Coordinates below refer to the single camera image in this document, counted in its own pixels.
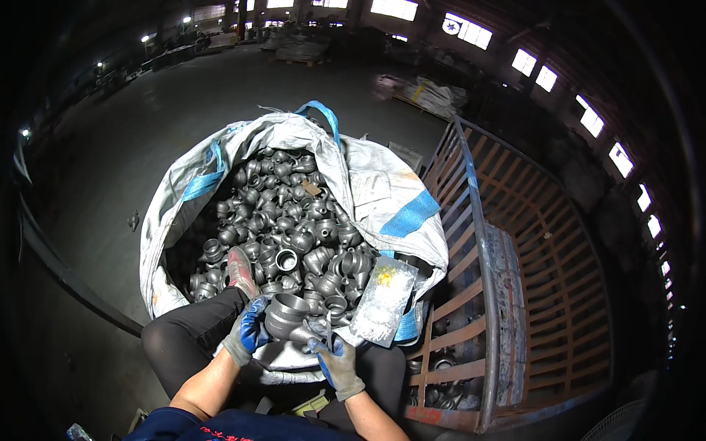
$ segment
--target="sack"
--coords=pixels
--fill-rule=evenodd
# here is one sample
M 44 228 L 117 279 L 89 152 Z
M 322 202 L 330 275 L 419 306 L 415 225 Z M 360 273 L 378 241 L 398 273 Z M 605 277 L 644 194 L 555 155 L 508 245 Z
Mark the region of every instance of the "sack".
M 326 116 L 333 136 L 305 117 L 310 107 Z M 424 321 L 419 299 L 444 278 L 448 264 L 439 206 L 417 175 L 389 149 L 339 135 L 335 115 L 317 101 L 296 113 L 277 112 L 229 124 L 167 170 L 145 213 L 140 236 L 140 291 L 150 317 L 189 303 L 170 282 L 164 249 L 172 247 L 191 226 L 232 167 L 265 147 L 305 148 L 314 153 L 331 193 L 370 246 L 390 257 L 395 251 L 416 256 L 433 268 L 430 277 L 415 283 L 416 303 L 403 317 L 395 340 L 418 338 Z M 348 327 L 337 333 L 354 346 L 363 342 Z M 282 372 L 318 367 L 314 354 L 304 355 L 291 342 L 266 344 L 253 357 L 258 368 L 263 368 L 257 373 L 263 384 L 323 380 L 319 370 Z
M 466 102 L 466 91 L 461 87 L 440 86 L 424 77 L 407 83 L 402 94 L 425 110 L 446 119 L 456 114 L 456 109 Z

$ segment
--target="person's arm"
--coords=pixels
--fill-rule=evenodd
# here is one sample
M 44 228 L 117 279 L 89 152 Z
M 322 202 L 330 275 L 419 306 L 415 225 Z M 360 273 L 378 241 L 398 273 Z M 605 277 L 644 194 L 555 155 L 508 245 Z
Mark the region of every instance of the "person's arm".
M 360 392 L 344 401 L 355 431 L 364 440 L 409 441 L 402 428 L 368 395 Z
M 169 407 L 191 412 L 206 421 L 223 408 L 238 373 L 240 366 L 228 351 L 218 351 L 208 366 L 181 386 Z
M 365 440 L 409 441 L 395 421 L 365 392 L 363 380 L 355 373 L 355 348 L 338 337 L 333 352 L 316 339 L 309 339 L 318 364 L 329 384 L 343 401 L 356 432 Z
M 223 349 L 202 369 L 189 378 L 174 395 L 169 407 L 176 407 L 206 421 L 221 411 L 240 368 L 250 363 L 253 352 L 267 343 L 269 336 L 259 317 L 267 307 L 259 297 L 245 307 L 225 339 Z

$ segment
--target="blue bag strap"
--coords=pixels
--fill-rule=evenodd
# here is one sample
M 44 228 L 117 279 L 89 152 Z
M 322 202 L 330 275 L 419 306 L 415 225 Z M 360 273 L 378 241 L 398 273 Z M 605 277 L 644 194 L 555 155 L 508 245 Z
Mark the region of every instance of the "blue bag strap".
M 326 121 L 328 121 L 328 125 L 331 126 L 331 131 L 333 131 L 333 140 L 336 142 L 336 145 L 338 146 L 338 149 L 340 150 L 341 148 L 341 137 L 338 134 L 338 118 L 336 118 L 336 115 L 329 109 L 328 107 L 324 106 L 320 102 L 313 100 L 310 102 L 307 102 L 305 105 L 299 107 L 295 114 L 303 116 L 306 118 L 306 113 L 309 111 L 309 109 L 313 107 L 314 109 L 318 109 L 325 117 Z
M 424 189 L 416 198 L 405 204 L 396 215 L 392 216 L 380 229 L 380 234 L 388 236 L 406 237 L 409 233 L 418 230 L 429 218 L 441 210 L 439 204 L 431 194 Z M 381 255 L 394 258 L 395 251 L 381 250 Z M 415 339 L 419 336 L 417 331 L 417 321 L 414 316 L 414 308 L 402 316 L 400 326 L 397 328 L 394 340 L 403 342 Z
M 206 162 L 210 162 L 214 155 L 216 157 L 216 171 L 194 176 L 191 182 L 186 186 L 186 190 L 184 190 L 184 194 L 181 197 L 182 201 L 186 202 L 187 200 L 196 199 L 216 188 L 225 173 L 225 163 L 221 157 L 220 147 L 218 147 L 216 140 L 211 142 L 210 150 L 206 152 Z

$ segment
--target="blue rubber-coated glove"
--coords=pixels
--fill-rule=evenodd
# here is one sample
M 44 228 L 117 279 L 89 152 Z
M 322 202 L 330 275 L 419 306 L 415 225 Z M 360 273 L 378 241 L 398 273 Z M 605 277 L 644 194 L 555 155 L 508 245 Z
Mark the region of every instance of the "blue rubber-coated glove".
M 267 304 L 265 297 L 251 300 L 235 320 L 230 334 L 223 339 L 223 347 L 241 368 L 250 363 L 253 352 L 270 339 L 262 320 Z
M 336 389 L 338 401 L 345 401 L 365 389 L 365 383 L 355 373 L 355 348 L 344 339 L 335 336 L 333 352 L 318 341 L 309 339 L 309 348 L 316 354 L 321 372 L 328 383 Z

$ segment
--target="navy shirt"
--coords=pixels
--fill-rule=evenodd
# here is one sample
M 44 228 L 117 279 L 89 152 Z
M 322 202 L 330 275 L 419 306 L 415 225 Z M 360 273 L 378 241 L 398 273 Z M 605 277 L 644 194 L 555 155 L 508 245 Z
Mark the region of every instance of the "navy shirt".
M 300 416 L 268 416 L 229 409 L 208 421 L 175 407 L 160 407 L 123 441 L 360 440 L 311 424 Z

